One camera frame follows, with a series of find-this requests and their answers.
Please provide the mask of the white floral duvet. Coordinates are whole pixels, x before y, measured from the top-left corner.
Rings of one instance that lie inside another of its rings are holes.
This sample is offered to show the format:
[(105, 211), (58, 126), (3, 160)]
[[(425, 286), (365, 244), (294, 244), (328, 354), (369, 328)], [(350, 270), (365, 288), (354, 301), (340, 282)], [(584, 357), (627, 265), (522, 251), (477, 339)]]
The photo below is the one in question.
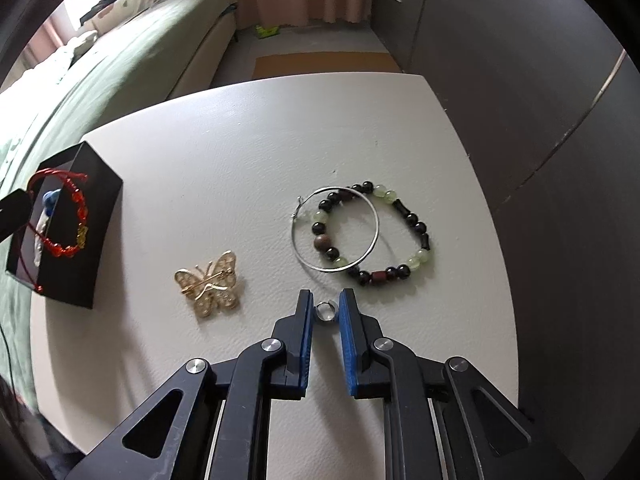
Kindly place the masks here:
[(98, 39), (99, 33), (95, 30), (89, 30), (80, 36), (70, 38), (67, 44), (55, 49), (43, 61), (38, 61), (32, 48), (26, 47), (4, 78), (1, 91), (5, 92), (30, 70), (39, 70), (40, 65), (43, 65), (41, 71), (46, 77), (52, 77), (54, 74), (64, 75), (93, 48)]

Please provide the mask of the floral pillow at window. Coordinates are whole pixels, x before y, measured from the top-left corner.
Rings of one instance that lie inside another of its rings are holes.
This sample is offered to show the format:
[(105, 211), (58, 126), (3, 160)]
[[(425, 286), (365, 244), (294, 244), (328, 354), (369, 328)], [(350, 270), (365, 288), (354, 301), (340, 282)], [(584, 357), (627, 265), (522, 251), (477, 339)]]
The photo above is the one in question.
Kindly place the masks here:
[(80, 32), (96, 30), (100, 36), (135, 18), (163, 0), (116, 0), (80, 26)]

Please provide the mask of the gold butterfly brooch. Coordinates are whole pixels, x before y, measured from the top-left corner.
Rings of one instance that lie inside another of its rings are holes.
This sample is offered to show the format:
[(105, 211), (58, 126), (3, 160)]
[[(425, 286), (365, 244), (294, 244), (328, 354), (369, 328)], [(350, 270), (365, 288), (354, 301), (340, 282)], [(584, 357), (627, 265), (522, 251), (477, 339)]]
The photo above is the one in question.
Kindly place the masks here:
[(236, 286), (236, 255), (231, 250), (224, 252), (218, 259), (209, 261), (201, 269), (179, 269), (174, 279), (180, 292), (199, 318), (208, 318), (218, 311), (229, 311), (239, 305)]

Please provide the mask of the pink curtain left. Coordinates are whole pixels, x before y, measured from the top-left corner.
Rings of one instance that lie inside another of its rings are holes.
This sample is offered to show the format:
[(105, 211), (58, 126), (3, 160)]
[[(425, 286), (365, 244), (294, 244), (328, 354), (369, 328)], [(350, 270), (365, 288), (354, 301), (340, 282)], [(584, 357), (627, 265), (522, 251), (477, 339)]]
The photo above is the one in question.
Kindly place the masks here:
[(23, 49), (29, 67), (43, 62), (58, 48), (66, 45), (75, 29), (64, 13), (52, 13), (36, 30)]

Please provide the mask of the white organza pouch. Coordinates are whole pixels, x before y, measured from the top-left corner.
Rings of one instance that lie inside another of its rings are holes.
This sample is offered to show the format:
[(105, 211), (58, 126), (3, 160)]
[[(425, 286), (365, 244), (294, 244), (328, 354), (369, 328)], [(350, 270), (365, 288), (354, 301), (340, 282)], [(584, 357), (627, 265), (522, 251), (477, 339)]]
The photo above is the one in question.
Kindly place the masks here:
[(43, 245), (43, 235), (46, 234), (49, 220), (50, 220), (50, 211), (43, 209), (38, 218), (38, 221), (35, 226), (35, 238), (34, 238), (34, 265), (36, 268), (40, 266), (41, 257), (44, 249)]

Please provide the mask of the brown cardboard floor mat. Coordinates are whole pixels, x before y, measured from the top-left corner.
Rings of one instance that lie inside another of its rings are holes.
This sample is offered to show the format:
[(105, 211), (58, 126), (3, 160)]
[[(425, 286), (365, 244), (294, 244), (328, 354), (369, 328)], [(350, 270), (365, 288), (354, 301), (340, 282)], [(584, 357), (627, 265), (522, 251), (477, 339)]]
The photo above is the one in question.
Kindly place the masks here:
[(400, 73), (401, 68), (383, 52), (300, 52), (256, 58), (252, 78), (346, 72)]

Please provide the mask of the black jewelry box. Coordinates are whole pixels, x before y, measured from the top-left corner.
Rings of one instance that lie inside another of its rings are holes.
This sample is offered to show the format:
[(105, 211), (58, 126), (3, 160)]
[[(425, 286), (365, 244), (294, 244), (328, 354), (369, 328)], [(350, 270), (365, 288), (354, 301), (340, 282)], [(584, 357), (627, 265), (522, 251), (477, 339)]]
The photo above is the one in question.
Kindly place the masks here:
[[(87, 142), (40, 162), (26, 192), (32, 213), (11, 236), (6, 273), (36, 294), (93, 307), (101, 252), (122, 179)], [(40, 266), (34, 265), (35, 226), (50, 211)]]

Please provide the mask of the silver hoop bangle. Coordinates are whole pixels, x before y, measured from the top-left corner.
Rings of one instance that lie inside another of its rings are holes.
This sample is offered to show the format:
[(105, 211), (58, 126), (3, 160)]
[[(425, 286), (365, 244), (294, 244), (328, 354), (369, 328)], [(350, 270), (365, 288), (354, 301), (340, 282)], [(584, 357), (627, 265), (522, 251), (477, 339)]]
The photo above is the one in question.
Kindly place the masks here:
[[(347, 203), (340, 200), (331, 212), (311, 206), (315, 198), (326, 200), (331, 193), (349, 195), (352, 200)], [(304, 242), (302, 227), (311, 226), (318, 219), (326, 225), (326, 235), (332, 238), (329, 247), (335, 247), (340, 253), (338, 264), (326, 258), (326, 252), (313, 256), (313, 247), (300, 246)], [(380, 240), (381, 218), (371, 195), (364, 192), (361, 184), (322, 186), (296, 197), (288, 234), (293, 256), (301, 266), (322, 274), (346, 273), (361, 266), (374, 252)]]

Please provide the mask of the dark wardrobe panels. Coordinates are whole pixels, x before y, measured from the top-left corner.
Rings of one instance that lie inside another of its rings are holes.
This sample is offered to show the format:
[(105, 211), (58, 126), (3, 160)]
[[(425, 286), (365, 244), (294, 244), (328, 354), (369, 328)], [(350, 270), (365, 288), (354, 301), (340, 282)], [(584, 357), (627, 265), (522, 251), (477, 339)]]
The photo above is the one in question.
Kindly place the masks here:
[(588, 478), (639, 449), (639, 73), (584, 0), (372, 0), (454, 124), (511, 286), (520, 407)]

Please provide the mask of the green item on floor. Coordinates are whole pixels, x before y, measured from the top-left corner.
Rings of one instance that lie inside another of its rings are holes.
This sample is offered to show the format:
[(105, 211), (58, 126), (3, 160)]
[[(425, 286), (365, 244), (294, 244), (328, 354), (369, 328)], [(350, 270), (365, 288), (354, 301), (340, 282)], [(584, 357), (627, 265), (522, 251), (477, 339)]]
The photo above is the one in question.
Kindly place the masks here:
[(280, 34), (279, 26), (264, 27), (262, 25), (256, 25), (254, 27), (255, 35), (258, 39), (267, 39)]

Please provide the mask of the bed with green sheet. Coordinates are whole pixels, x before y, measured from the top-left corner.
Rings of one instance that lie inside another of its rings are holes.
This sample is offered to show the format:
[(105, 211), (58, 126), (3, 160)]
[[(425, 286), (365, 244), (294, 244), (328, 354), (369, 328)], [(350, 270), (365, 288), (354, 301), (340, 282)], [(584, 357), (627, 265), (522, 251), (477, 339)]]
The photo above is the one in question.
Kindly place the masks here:
[(1, 193), (108, 122), (209, 86), (236, 0), (164, 0), (76, 58), (59, 48), (1, 95)]

